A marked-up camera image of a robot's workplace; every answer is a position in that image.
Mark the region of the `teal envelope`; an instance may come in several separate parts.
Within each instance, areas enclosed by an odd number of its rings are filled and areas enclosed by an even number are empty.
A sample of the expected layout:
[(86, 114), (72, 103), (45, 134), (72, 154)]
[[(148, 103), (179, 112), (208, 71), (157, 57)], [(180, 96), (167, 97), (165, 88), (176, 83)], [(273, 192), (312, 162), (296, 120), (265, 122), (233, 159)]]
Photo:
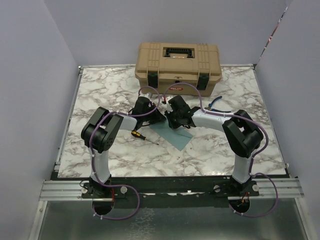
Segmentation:
[(149, 127), (179, 151), (182, 151), (193, 138), (191, 133), (182, 128), (170, 128), (167, 120)]

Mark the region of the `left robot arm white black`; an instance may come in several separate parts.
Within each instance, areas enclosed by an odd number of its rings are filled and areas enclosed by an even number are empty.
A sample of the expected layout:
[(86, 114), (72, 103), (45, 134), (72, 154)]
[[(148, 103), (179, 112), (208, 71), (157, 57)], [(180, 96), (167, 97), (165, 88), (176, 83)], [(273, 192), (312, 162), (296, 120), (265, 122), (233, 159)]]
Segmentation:
[(80, 136), (91, 154), (90, 179), (95, 182), (93, 191), (97, 196), (106, 197), (111, 190), (107, 182), (111, 177), (108, 157), (118, 131), (135, 132), (165, 120), (166, 117), (157, 109), (156, 104), (146, 96), (139, 96), (129, 113), (111, 112), (103, 107), (96, 109)]

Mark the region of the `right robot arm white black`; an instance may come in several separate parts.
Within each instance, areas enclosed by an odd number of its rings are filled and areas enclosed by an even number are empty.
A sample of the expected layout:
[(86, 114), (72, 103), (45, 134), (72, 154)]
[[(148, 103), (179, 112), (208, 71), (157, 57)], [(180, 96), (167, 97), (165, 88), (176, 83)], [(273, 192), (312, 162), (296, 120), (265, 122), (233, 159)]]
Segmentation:
[(221, 131), (225, 134), (231, 150), (235, 154), (233, 181), (229, 189), (240, 196), (248, 189), (247, 181), (251, 178), (252, 158), (263, 140), (263, 133), (253, 123), (249, 114), (240, 109), (237, 112), (217, 112), (193, 107), (180, 95), (166, 99), (165, 116), (171, 129), (179, 127), (203, 127)]

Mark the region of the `yellow black screwdriver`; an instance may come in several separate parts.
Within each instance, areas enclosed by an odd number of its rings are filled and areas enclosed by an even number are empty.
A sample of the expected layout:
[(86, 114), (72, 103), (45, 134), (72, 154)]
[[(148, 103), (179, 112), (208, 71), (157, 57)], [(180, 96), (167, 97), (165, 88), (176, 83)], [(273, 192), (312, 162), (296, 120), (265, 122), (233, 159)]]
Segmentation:
[(152, 144), (155, 144), (155, 145), (157, 145), (157, 146), (159, 145), (157, 142), (154, 142), (154, 141), (146, 138), (144, 135), (142, 135), (142, 134), (139, 133), (139, 132), (131, 131), (131, 135), (132, 135), (133, 137), (137, 138), (137, 139), (141, 139), (141, 140), (143, 140), (143, 141), (148, 141), (148, 142), (150, 142), (150, 143), (152, 143)]

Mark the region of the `blue black pliers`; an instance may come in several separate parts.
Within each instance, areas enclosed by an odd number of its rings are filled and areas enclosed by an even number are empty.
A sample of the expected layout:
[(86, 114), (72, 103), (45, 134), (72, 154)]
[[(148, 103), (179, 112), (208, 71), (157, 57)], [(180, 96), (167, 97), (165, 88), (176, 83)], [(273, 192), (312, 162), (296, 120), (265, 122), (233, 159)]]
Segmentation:
[(204, 109), (208, 111), (217, 112), (217, 113), (226, 113), (226, 114), (231, 113), (232, 112), (231, 110), (226, 110), (222, 108), (221, 106), (222, 98), (223, 97), (221, 95), (214, 98)]

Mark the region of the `tan plastic toolbox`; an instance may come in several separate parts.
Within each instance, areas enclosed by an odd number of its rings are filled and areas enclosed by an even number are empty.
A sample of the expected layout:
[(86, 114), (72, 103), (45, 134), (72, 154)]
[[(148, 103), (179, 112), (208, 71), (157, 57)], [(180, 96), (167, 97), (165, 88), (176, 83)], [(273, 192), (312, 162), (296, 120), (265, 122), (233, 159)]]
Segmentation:
[(214, 44), (143, 42), (134, 71), (142, 93), (208, 97), (222, 79)]

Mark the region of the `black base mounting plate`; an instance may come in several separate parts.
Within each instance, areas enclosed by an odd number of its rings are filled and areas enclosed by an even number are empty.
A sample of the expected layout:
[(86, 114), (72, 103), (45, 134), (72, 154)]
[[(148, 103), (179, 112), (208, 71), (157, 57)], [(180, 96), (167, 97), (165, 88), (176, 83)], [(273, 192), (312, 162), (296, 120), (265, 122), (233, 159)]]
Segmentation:
[(230, 176), (113, 177), (108, 187), (92, 180), (80, 181), (81, 199), (117, 208), (227, 208), (229, 203), (248, 204), (251, 200), (295, 199), (304, 193), (298, 178), (288, 175), (257, 176), (239, 186)]

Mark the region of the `aluminium frame rail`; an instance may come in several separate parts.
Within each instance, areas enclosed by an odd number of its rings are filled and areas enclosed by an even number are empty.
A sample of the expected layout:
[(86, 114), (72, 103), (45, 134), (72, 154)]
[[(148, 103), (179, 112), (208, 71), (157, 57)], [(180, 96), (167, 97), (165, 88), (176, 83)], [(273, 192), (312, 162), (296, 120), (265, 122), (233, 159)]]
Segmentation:
[(82, 198), (79, 180), (44, 181), (40, 191), (40, 201), (78, 201)]

